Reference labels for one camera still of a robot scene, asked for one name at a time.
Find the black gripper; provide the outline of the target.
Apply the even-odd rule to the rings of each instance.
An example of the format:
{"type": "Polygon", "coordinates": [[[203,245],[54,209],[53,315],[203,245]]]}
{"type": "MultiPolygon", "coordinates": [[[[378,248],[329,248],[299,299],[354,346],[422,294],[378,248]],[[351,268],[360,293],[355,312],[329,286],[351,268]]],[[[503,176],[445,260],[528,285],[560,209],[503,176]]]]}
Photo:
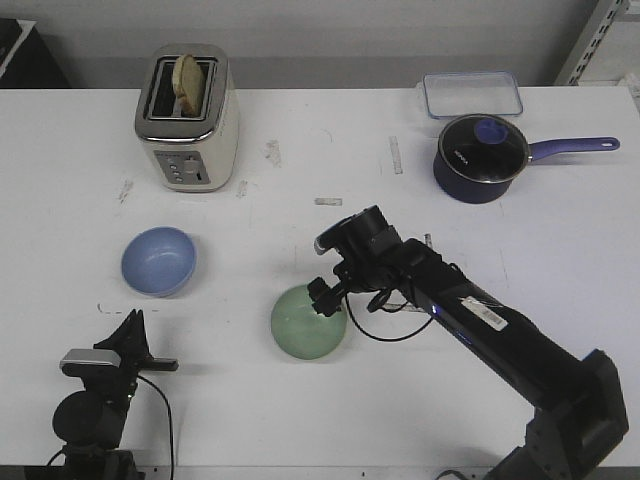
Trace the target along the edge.
{"type": "Polygon", "coordinates": [[[316,313],[331,317],[341,309],[347,293],[366,293],[399,288],[409,279],[394,255],[403,246],[399,234],[377,205],[361,212],[358,237],[363,251],[342,257],[333,269],[339,282],[332,288],[321,277],[307,285],[311,305],[316,313]]]}
{"type": "Polygon", "coordinates": [[[114,351],[121,358],[118,369],[81,376],[85,389],[105,400],[132,398],[141,371],[173,372],[179,367],[175,358],[150,354],[142,310],[133,309],[108,338],[95,343],[93,348],[114,351]]]}

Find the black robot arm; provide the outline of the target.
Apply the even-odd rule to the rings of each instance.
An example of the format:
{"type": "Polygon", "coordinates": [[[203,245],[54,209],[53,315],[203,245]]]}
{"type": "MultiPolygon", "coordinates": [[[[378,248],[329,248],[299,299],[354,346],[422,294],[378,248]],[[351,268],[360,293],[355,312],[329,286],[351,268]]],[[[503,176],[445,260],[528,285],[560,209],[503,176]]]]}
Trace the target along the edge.
{"type": "Polygon", "coordinates": [[[380,209],[369,207],[315,240],[318,254],[342,257],[339,282],[308,286],[314,309],[334,314],[350,293],[373,292],[375,311],[394,290],[424,310],[521,394],[535,410],[525,443],[490,479],[583,479],[629,429],[618,370],[601,350],[579,360],[520,312],[502,304],[426,243],[402,240],[380,209]]]}
{"type": "Polygon", "coordinates": [[[106,339],[91,348],[69,350],[59,362],[61,372],[82,381],[83,388],[64,398],[52,419],[64,442],[54,456],[64,464],[46,464],[51,479],[143,479],[130,450],[120,448],[131,401],[140,381],[153,388],[167,409],[170,473],[175,472],[173,415],[167,396],[146,372],[174,372],[176,359],[150,353],[142,310],[133,309],[106,339]]]}

